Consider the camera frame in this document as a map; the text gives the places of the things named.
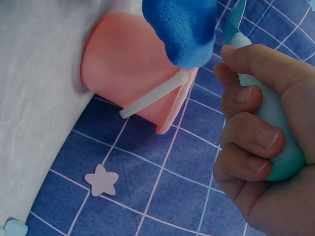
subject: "star-shaped cutout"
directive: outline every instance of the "star-shaped cutout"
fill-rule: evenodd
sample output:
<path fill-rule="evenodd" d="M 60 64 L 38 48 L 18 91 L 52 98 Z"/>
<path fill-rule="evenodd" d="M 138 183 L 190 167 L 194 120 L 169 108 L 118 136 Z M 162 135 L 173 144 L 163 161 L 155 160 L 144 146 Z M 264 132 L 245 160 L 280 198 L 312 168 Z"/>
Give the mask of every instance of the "star-shaped cutout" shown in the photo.
<path fill-rule="evenodd" d="M 118 180 L 118 174 L 107 172 L 103 165 L 98 164 L 95 173 L 85 175 L 84 179 L 92 186 L 91 194 L 93 197 L 98 197 L 102 193 L 111 196 L 116 195 L 114 184 Z"/>

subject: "knuckle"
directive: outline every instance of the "knuckle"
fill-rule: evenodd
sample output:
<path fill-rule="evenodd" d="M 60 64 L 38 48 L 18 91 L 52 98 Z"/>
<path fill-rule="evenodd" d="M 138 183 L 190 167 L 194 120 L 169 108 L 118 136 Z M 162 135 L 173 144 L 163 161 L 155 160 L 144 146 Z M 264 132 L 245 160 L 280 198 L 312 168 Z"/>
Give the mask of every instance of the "knuckle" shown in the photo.
<path fill-rule="evenodd" d="M 229 121 L 229 125 L 234 132 L 240 132 L 247 126 L 250 116 L 251 115 L 248 112 L 238 113 Z"/>

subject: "toy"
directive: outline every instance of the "toy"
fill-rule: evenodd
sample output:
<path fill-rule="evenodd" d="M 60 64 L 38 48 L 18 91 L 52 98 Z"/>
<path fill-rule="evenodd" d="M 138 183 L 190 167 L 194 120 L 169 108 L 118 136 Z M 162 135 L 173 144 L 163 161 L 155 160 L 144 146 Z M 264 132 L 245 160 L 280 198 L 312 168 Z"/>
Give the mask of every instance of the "toy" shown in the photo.
<path fill-rule="evenodd" d="M 178 67 L 204 66 L 215 43 L 216 0 L 143 0 L 143 16 Z"/>
<path fill-rule="evenodd" d="M 83 53 L 84 84 L 123 107 L 127 118 L 137 114 L 164 134 L 175 120 L 197 74 L 174 66 L 150 24 L 137 15 L 105 15 Z"/>
<path fill-rule="evenodd" d="M 250 40 L 239 31 L 245 7 L 246 0 L 239 0 L 230 12 L 225 28 L 225 43 L 227 45 L 240 48 L 251 44 Z M 279 127 L 285 133 L 284 150 L 272 159 L 272 170 L 266 180 L 283 180 L 295 175 L 306 165 L 306 162 L 303 151 L 290 131 L 279 95 L 259 82 L 254 76 L 239 74 L 239 78 L 241 85 L 257 85 L 262 90 L 263 103 L 256 115 L 267 123 Z"/>

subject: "white grid line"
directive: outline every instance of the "white grid line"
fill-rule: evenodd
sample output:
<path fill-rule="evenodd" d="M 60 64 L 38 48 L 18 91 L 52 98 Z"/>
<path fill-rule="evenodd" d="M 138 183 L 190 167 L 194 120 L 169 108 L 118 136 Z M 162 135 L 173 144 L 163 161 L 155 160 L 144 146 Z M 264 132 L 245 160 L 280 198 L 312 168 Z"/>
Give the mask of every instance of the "white grid line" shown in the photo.
<path fill-rule="evenodd" d="M 223 130 L 223 128 L 225 127 L 225 124 L 226 124 L 226 121 L 224 120 L 222 130 Z M 219 152 L 220 152 L 220 148 L 218 148 L 218 150 L 217 150 L 216 159 L 218 158 Z M 209 200 L 209 196 L 210 196 L 210 192 L 211 192 L 212 182 L 213 182 L 213 173 L 211 173 L 211 179 L 210 179 L 210 183 L 209 183 L 209 189 L 208 189 L 208 193 L 207 193 L 207 196 L 206 196 L 205 204 L 204 204 L 204 206 L 203 206 L 203 211 L 202 211 L 202 215 L 201 215 L 201 218 L 200 218 L 200 222 L 199 222 L 199 226 L 198 226 L 198 230 L 197 230 L 196 236 L 201 235 L 201 234 L 200 234 L 200 230 L 201 230 L 201 227 L 202 227 L 203 219 L 204 219 L 205 212 L 206 212 L 206 208 L 207 208 L 207 205 L 208 205 L 208 200 Z"/>
<path fill-rule="evenodd" d="M 40 220 L 41 222 L 43 222 L 44 224 L 48 225 L 50 228 L 52 228 L 53 230 L 57 231 L 59 234 L 63 235 L 63 236 L 67 236 L 64 232 L 62 232 L 61 230 L 57 229 L 55 226 L 49 224 L 46 220 L 42 219 L 41 217 L 39 217 L 38 215 L 36 215 L 34 212 L 30 212 L 31 215 L 33 215 L 34 217 L 36 217 L 38 220 Z"/>
<path fill-rule="evenodd" d="M 83 189 L 85 189 L 85 190 L 88 190 L 88 194 L 90 193 L 89 189 L 88 189 L 87 187 L 81 185 L 80 183 L 78 183 L 78 182 L 76 182 L 76 181 L 74 181 L 74 180 L 72 180 L 72 179 L 70 179 L 70 178 L 68 178 L 68 177 L 66 177 L 66 176 L 64 176 L 64 175 L 62 175 L 62 174 L 60 174 L 60 173 L 57 172 L 57 171 L 53 171 L 53 170 L 50 170 L 50 171 L 52 171 L 53 173 L 59 175 L 60 177 L 64 178 L 65 180 L 70 181 L 71 183 L 73 183 L 73 184 L 75 184 L 75 185 L 77 185 L 77 186 L 79 186 L 79 187 L 81 187 L 81 188 L 83 188 Z M 219 190 L 217 190 L 217 189 L 213 189 L 213 188 L 211 188 L 211 189 L 214 190 L 214 191 L 216 191 L 216 192 L 222 193 L 221 191 L 219 191 Z M 129 207 L 129 206 L 126 206 L 126 205 L 124 205 L 124 204 L 122 204 L 122 203 L 120 203 L 120 202 L 117 202 L 117 201 L 115 201 L 115 200 L 113 200 L 113 199 L 111 199 L 111 198 L 108 198 L 108 197 L 106 197 L 106 196 L 104 196 L 104 195 L 100 195 L 99 197 L 101 197 L 101 198 L 103 198 L 103 199 L 105 199 L 105 200 L 107 200 L 107 201 L 110 201 L 110 202 L 112 202 L 112 203 L 114 203 L 114 204 L 117 204 L 117 205 L 119 205 L 120 207 L 123 207 L 123 208 L 125 208 L 125 209 L 128 209 L 128 210 L 130 210 L 130 211 L 132 211 L 132 212 L 135 212 L 135 213 L 137 213 L 137 214 L 139 214 L 139 215 L 142 215 L 142 216 L 145 216 L 145 217 L 150 218 L 150 219 L 152 219 L 152 220 L 155 220 L 155 221 L 157 221 L 157 222 L 160 222 L 160 223 L 162 223 L 162 224 L 171 226 L 171 227 L 176 228 L 176 229 L 179 229 L 179 230 L 183 230 L 183 231 L 186 231 L 186 232 L 190 232 L 190 233 L 193 233 L 193 234 L 196 234 L 196 233 L 197 233 L 196 231 L 193 231 L 193 230 L 190 230 L 190 229 L 186 229 L 186 228 L 183 228 L 183 227 L 180 227 L 180 226 L 171 224 L 171 223 L 169 223 L 169 222 L 160 220 L 160 219 L 155 218 L 155 217 L 153 217 L 153 216 L 150 216 L 150 215 L 147 215 L 147 214 L 145 215 L 145 213 L 142 213 L 142 212 L 140 212 L 140 211 L 137 211 L 137 210 L 135 210 L 135 209 L 133 209 L 133 208 L 131 208 L 131 207 Z M 43 219 L 40 218 L 39 216 L 35 215 L 35 217 L 37 217 L 37 218 L 38 218 L 39 220 L 41 220 L 43 223 L 47 224 L 47 225 L 48 225 L 49 227 L 51 227 L 52 229 L 54 229 L 54 230 L 56 230 L 57 232 L 61 233 L 63 236 L 70 236 L 70 235 L 71 235 L 71 233 L 68 233 L 68 234 L 66 235 L 65 233 L 61 232 L 61 231 L 58 230 L 56 227 L 52 226 L 51 224 L 49 224 L 47 221 L 43 220 Z M 211 236 L 211 235 L 202 234 L 202 233 L 200 233 L 199 235 L 200 235 L 200 236 Z"/>
<path fill-rule="evenodd" d="M 78 183 L 78 182 L 76 182 L 76 181 L 74 181 L 74 180 L 68 178 L 67 176 L 64 176 L 63 174 L 61 174 L 61 173 L 59 173 L 59 172 L 57 172 L 57 171 L 55 171 L 55 170 L 53 170 L 53 169 L 50 169 L 49 171 L 51 171 L 52 173 L 54 173 L 54 174 L 56 174 L 56 175 L 59 175 L 60 177 L 62 177 L 62 178 L 64 178 L 64 179 L 68 180 L 69 182 L 71 182 L 71 183 L 73 183 L 73 184 L 75 184 L 75 185 L 78 185 L 79 187 L 81 187 L 81 188 L 87 190 L 88 192 L 90 191 L 89 188 L 87 188 L 86 186 L 84 186 L 84 185 L 82 185 L 82 184 L 80 184 L 80 183 Z"/>
<path fill-rule="evenodd" d="M 306 18 L 306 16 L 307 16 L 307 14 L 309 13 L 310 9 L 311 9 L 311 6 L 307 9 L 306 13 L 305 13 L 304 16 L 302 17 L 302 19 L 301 19 L 301 21 L 299 22 L 299 24 L 297 24 L 297 25 L 295 26 L 294 30 L 292 30 L 292 32 L 289 33 L 289 35 L 284 38 L 284 40 L 275 48 L 275 50 L 277 50 L 279 47 L 281 47 L 281 46 L 287 41 L 287 39 L 290 38 L 291 35 L 293 35 L 293 34 L 297 31 L 297 29 L 300 27 L 300 25 L 301 25 L 301 24 L 303 23 L 303 21 L 305 20 L 305 18 Z"/>
<path fill-rule="evenodd" d="M 202 69 L 205 69 L 205 70 L 207 70 L 207 71 L 209 71 L 209 72 L 211 72 L 211 73 L 213 73 L 212 70 L 210 70 L 209 68 L 207 68 L 207 67 L 205 67 L 205 66 L 202 66 L 201 68 L 202 68 Z"/>
<path fill-rule="evenodd" d="M 105 100 L 105 99 L 103 99 L 103 98 L 100 98 L 100 97 L 92 97 L 93 99 L 96 99 L 96 100 L 99 100 L 99 101 L 102 101 L 102 102 L 105 102 L 105 103 L 109 103 L 109 104 L 111 104 L 111 105 L 113 105 L 113 106 L 116 106 L 116 107 L 118 107 L 118 105 L 117 104 L 115 104 L 115 103 L 113 103 L 113 102 L 110 102 L 110 101 L 107 101 L 107 100 Z"/>
<path fill-rule="evenodd" d="M 225 195 L 225 193 L 224 193 L 223 191 L 218 190 L 218 189 L 213 188 L 213 187 L 211 187 L 211 191 L 215 191 L 215 192 L 217 192 L 217 193 L 221 193 L 221 194 L 224 194 L 224 195 Z"/>
<path fill-rule="evenodd" d="M 219 27 L 219 25 L 220 25 L 220 23 L 221 23 L 221 20 L 222 20 L 224 14 L 226 13 L 226 10 L 227 10 L 227 8 L 228 8 L 228 6 L 229 6 L 230 3 L 231 3 L 231 0 L 228 0 L 228 3 L 227 3 L 227 5 L 224 7 L 224 10 L 223 10 L 223 12 L 222 12 L 222 15 L 220 15 L 220 18 L 218 19 L 218 22 L 217 22 L 217 24 L 216 24 L 215 30 L 218 29 L 218 27 Z"/>
<path fill-rule="evenodd" d="M 213 55 L 214 55 L 215 57 L 217 57 L 217 58 L 222 59 L 222 57 L 221 57 L 220 55 L 216 54 L 216 53 L 213 53 Z"/>
<path fill-rule="evenodd" d="M 219 146 L 217 146 L 217 145 L 215 145 L 215 144 L 209 142 L 208 140 L 205 140 L 204 138 L 202 138 L 202 137 L 200 137 L 200 136 L 198 136 L 198 135 L 196 135 L 196 134 L 190 132 L 189 130 L 186 130 L 186 129 L 182 128 L 182 127 L 179 127 L 179 129 L 185 131 L 186 133 L 188 133 L 188 134 L 190 134 L 190 135 L 192 135 L 192 136 L 194 136 L 194 137 L 196 137 L 196 138 L 198 138 L 198 139 L 200 139 L 200 140 L 202 140 L 202 141 L 204 141 L 205 143 L 207 143 L 207 144 L 213 146 L 214 148 L 220 148 Z"/>
<path fill-rule="evenodd" d="M 194 102 L 194 103 L 197 103 L 197 104 L 199 104 L 199 105 L 201 105 L 201 106 L 203 106 L 203 107 L 206 107 L 206 108 L 210 109 L 211 111 L 214 111 L 214 112 L 216 112 L 216 113 L 219 113 L 219 114 L 223 115 L 222 112 L 220 112 L 220 111 L 218 111 L 218 110 L 216 110 L 216 109 L 214 109 L 214 108 L 212 108 L 212 107 L 209 107 L 209 106 L 207 106 L 207 105 L 205 105 L 205 104 L 203 104 L 203 103 L 201 103 L 201 102 L 198 102 L 198 101 L 193 100 L 193 99 L 191 99 L 191 98 L 190 98 L 189 100 L 192 101 L 192 102 Z"/>
<path fill-rule="evenodd" d="M 245 224 L 245 228 L 244 228 L 244 232 L 243 232 L 243 236 L 246 236 L 247 227 L 248 227 L 248 224 L 247 224 L 247 222 L 246 222 L 246 224 Z"/>
<path fill-rule="evenodd" d="M 104 160 L 103 160 L 103 162 L 102 162 L 102 165 L 105 164 L 105 162 L 107 161 L 109 155 L 111 154 L 111 152 L 113 151 L 114 147 L 116 146 L 116 144 L 117 144 L 117 142 L 118 142 L 118 139 L 119 139 L 120 136 L 122 135 L 122 133 L 123 133 L 123 131 L 124 131 L 124 129 L 125 129 L 127 123 L 128 123 L 128 120 L 129 120 L 129 117 L 126 119 L 126 121 L 125 121 L 125 123 L 124 123 L 122 129 L 120 130 L 119 134 L 117 135 L 116 140 L 114 141 L 113 145 L 111 146 L 111 148 L 109 149 L 107 155 L 105 156 L 105 158 L 104 158 Z"/>
<path fill-rule="evenodd" d="M 267 3 L 268 5 L 270 5 L 274 10 L 276 10 L 280 15 L 282 15 L 283 17 L 285 17 L 288 21 L 290 21 L 294 26 L 297 26 L 297 24 L 292 21 L 288 16 L 286 16 L 282 11 L 280 11 L 279 9 L 277 9 L 275 6 L 273 6 L 272 4 L 270 4 L 267 0 L 263 0 L 265 3 Z M 312 39 L 312 37 L 310 37 L 302 28 L 298 27 L 298 29 L 313 43 L 315 44 L 315 40 Z"/>
<path fill-rule="evenodd" d="M 195 83 L 194 86 L 196 86 L 196 87 L 198 87 L 198 88 L 201 88 L 201 89 L 207 91 L 208 93 L 211 93 L 212 95 L 214 95 L 214 96 L 216 96 L 216 97 L 221 98 L 220 95 L 216 94 L 215 92 L 212 92 L 211 90 L 209 90 L 209 89 L 207 89 L 207 88 L 205 88 L 205 87 L 203 87 L 203 86 L 201 86 L 201 85 L 199 85 L 199 84 L 196 84 L 196 83 Z"/>
<path fill-rule="evenodd" d="M 272 8 L 274 8 L 276 11 L 278 11 L 279 13 L 280 13 L 280 11 L 278 10 L 278 9 L 276 9 L 273 5 L 271 5 L 269 2 L 268 2 L 268 4 L 272 7 Z M 286 19 L 288 19 L 294 26 L 296 26 L 296 24 L 292 21 L 292 20 L 290 20 L 287 16 L 285 16 L 286 17 Z M 259 25 L 257 25 L 255 22 L 253 22 L 253 21 L 251 21 L 250 19 L 248 19 L 248 18 L 246 18 L 246 17 L 244 17 L 243 16 L 243 19 L 244 20 L 246 20 L 246 21 L 248 21 L 249 23 L 251 23 L 252 25 L 254 25 L 256 28 L 258 28 L 258 29 L 260 29 L 261 31 L 263 31 L 264 33 L 266 33 L 268 36 L 270 36 L 271 38 L 273 38 L 275 41 L 277 41 L 278 43 L 281 43 L 276 37 L 274 37 L 271 33 L 269 33 L 267 30 L 265 30 L 264 28 L 262 28 L 262 27 L 260 27 Z M 299 30 L 301 30 L 304 34 L 305 34 L 305 36 L 308 38 L 308 39 L 310 39 L 314 44 L 315 44 L 315 41 L 313 41 L 312 40 L 312 38 L 305 32 L 305 31 L 303 31 L 301 28 L 299 28 Z M 289 52 L 291 52 L 297 59 L 299 59 L 299 60 L 302 60 L 292 49 L 290 49 L 288 46 L 286 46 L 285 44 L 283 44 L 282 46 L 284 46 Z"/>
<path fill-rule="evenodd" d="M 199 137 L 199 136 L 197 136 L 197 135 L 191 133 L 190 131 L 187 131 L 187 130 L 185 130 L 185 129 L 181 128 L 181 127 L 175 126 L 175 125 L 172 125 L 172 127 L 179 128 L 179 129 L 183 130 L 184 132 L 187 132 L 187 133 L 191 134 L 192 136 L 195 136 L 196 138 L 198 138 L 198 139 L 200 139 L 200 140 L 206 142 L 207 144 L 209 144 L 209 145 L 211 145 L 211 146 L 213 146 L 213 147 L 215 147 L 215 148 L 218 148 L 218 146 L 216 146 L 216 145 L 212 144 L 211 142 L 209 142 L 209 141 L 207 141 L 207 140 L 205 140 L 205 139 L 203 139 L 203 138 L 201 138 L 201 137 Z M 79 132 L 79 131 L 76 131 L 76 130 L 72 130 L 72 131 L 75 132 L 75 133 L 77 133 L 77 134 L 79 134 L 79 135 L 82 135 L 83 137 L 85 137 L 85 138 L 87 138 L 87 139 L 91 139 L 91 140 L 93 140 L 93 141 L 95 141 L 95 142 L 101 143 L 101 144 L 106 145 L 106 146 L 108 146 L 108 147 L 110 146 L 110 145 L 108 145 L 107 143 L 101 142 L 101 141 L 99 141 L 99 140 L 97 140 L 97 139 L 94 139 L 94 138 L 92 138 L 92 137 L 90 137 L 90 136 L 88 136 L 88 135 L 85 135 L 85 134 L 83 134 L 83 133 L 81 133 L 81 132 Z M 138 154 L 135 154 L 135 153 L 133 153 L 133 152 L 127 151 L 127 150 L 122 149 L 122 148 L 120 148 L 120 147 L 114 147 L 114 149 L 119 150 L 119 151 L 122 151 L 122 152 L 125 152 L 125 153 L 128 153 L 128 154 L 130 154 L 130 155 L 132 155 L 132 156 L 134 156 L 134 157 L 137 157 L 137 158 L 139 158 L 139 159 L 141 159 L 141 160 L 143 160 L 143 161 L 145 161 L 145 162 L 147 162 L 147 163 L 150 163 L 150 164 L 152 164 L 152 165 L 154 165 L 154 166 L 156 166 L 156 167 L 158 167 L 158 168 L 162 168 L 161 165 L 156 164 L 156 163 L 154 163 L 153 161 L 150 161 L 150 160 L 148 160 L 147 158 L 142 157 L 142 156 L 140 156 L 140 155 L 138 155 Z M 200 182 L 197 182 L 197 181 L 195 181 L 195 180 L 193 180 L 193 179 L 190 179 L 190 178 L 187 178 L 187 177 L 185 177 L 185 176 L 182 176 L 182 175 L 180 175 L 180 174 L 178 174 L 178 173 L 176 173 L 176 172 L 174 172 L 174 171 L 172 171 L 172 170 L 169 170 L 169 169 L 167 169 L 167 168 L 163 168 L 163 169 L 164 169 L 165 171 L 167 171 L 167 172 L 169 172 L 169 173 L 171 173 L 171 174 L 177 176 L 177 177 L 180 177 L 180 178 L 185 179 L 185 180 L 187 180 L 187 181 L 189 181 L 189 182 L 192 182 L 192 183 L 195 183 L 195 184 L 198 184 L 198 185 L 200 185 L 200 186 L 203 186 L 203 187 L 208 188 L 208 186 L 205 185 L 205 184 L 203 184 L 203 183 L 200 183 Z M 68 177 L 66 177 L 66 176 L 64 176 L 64 175 L 62 175 L 62 174 L 60 174 L 60 173 L 58 173 L 58 172 L 55 171 L 55 170 L 52 170 L 52 169 L 51 169 L 51 171 L 54 172 L 54 173 L 56 173 L 57 175 L 60 175 L 61 177 L 66 178 L 66 179 L 69 180 L 69 181 L 72 181 L 72 180 L 69 179 Z"/>
<path fill-rule="evenodd" d="M 304 60 L 304 62 L 308 61 L 308 60 L 311 59 L 313 56 L 315 56 L 315 52 L 313 52 L 308 58 L 306 58 L 306 59 Z"/>
<path fill-rule="evenodd" d="M 69 231 L 68 231 L 68 233 L 67 233 L 67 236 L 70 236 L 70 235 L 71 235 L 72 230 L 73 230 L 73 228 L 74 228 L 74 226 L 75 226 L 75 223 L 77 223 L 77 220 L 78 220 L 78 218 L 79 218 L 79 216 L 80 216 L 80 214 L 81 214 L 81 211 L 82 211 L 83 207 L 85 206 L 85 203 L 87 202 L 89 196 L 90 196 L 90 192 L 88 191 L 88 193 L 86 194 L 86 196 L 85 196 L 85 198 L 84 198 L 84 200 L 83 200 L 83 202 L 82 202 L 82 204 L 81 204 L 81 206 L 80 206 L 80 208 L 79 208 L 77 214 L 75 215 L 75 217 L 74 217 L 74 219 L 73 219 L 73 221 L 72 221 L 72 224 L 71 224 L 71 226 L 70 226 L 70 228 L 69 228 Z"/>
<path fill-rule="evenodd" d="M 156 189 L 157 189 L 159 180 L 160 180 L 160 178 L 161 178 L 161 176 L 162 176 L 163 169 L 164 169 L 164 167 L 165 167 L 165 165 L 166 165 L 167 159 L 168 159 L 168 157 L 169 157 L 169 155 L 170 155 L 170 153 L 171 153 L 171 150 L 172 150 L 172 147 L 173 147 L 173 145 L 174 145 L 176 136 L 177 136 L 177 134 L 178 134 L 179 126 L 181 125 L 182 120 L 183 120 L 183 118 L 184 118 L 184 115 L 185 115 L 185 112 L 186 112 L 186 108 L 187 108 L 187 106 L 188 106 L 188 102 L 189 102 L 191 90 L 192 90 L 192 86 L 191 86 L 190 89 L 189 89 L 189 94 L 188 94 L 187 100 L 186 100 L 186 102 L 185 102 L 185 106 L 184 106 L 184 109 L 183 109 L 183 113 L 182 113 L 181 118 L 180 118 L 179 123 L 178 123 L 178 128 L 177 128 L 176 131 L 175 131 L 173 140 L 172 140 L 172 142 L 171 142 L 171 144 L 170 144 L 170 147 L 169 147 L 169 149 L 168 149 L 168 151 L 167 151 L 167 154 L 166 154 L 166 156 L 165 156 L 164 162 L 163 162 L 163 164 L 162 164 L 162 168 L 161 168 L 161 170 L 160 170 L 160 172 L 159 172 L 159 174 L 158 174 L 158 176 L 157 176 L 157 180 L 156 180 L 156 182 L 155 182 L 155 184 L 154 184 L 154 186 L 153 186 L 151 195 L 150 195 L 150 197 L 149 197 L 147 206 L 146 206 L 146 208 L 145 208 L 145 210 L 144 210 L 144 214 L 143 214 L 143 216 L 141 217 L 141 220 L 140 220 L 140 223 L 139 223 L 139 225 L 138 225 L 138 229 L 137 229 L 137 232 L 135 233 L 135 236 L 138 236 L 138 235 L 139 235 L 140 230 L 141 230 L 141 227 L 142 227 L 142 224 L 143 224 L 143 221 L 144 221 L 144 219 L 145 219 L 145 217 L 146 217 L 146 215 L 147 215 L 147 213 L 148 213 L 148 210 L 149 210 L 151 201 L 152 201 L 152 199 L 153 199 L 153 195 L 154 195 L 154 193 L 155 193 L 155 191 L 156 191 Z"/>

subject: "white cloth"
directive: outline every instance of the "white cloth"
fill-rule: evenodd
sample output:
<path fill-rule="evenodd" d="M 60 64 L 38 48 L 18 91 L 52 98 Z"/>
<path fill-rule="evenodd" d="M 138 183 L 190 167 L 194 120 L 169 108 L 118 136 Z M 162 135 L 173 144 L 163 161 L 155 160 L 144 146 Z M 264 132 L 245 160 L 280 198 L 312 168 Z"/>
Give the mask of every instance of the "white cloth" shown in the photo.
<path fill-rule="evenodd" d="M 79 80 L 82 49 L 113 1 L 0 1 L 0 228 L 25 222 L 92 96 Z"/>

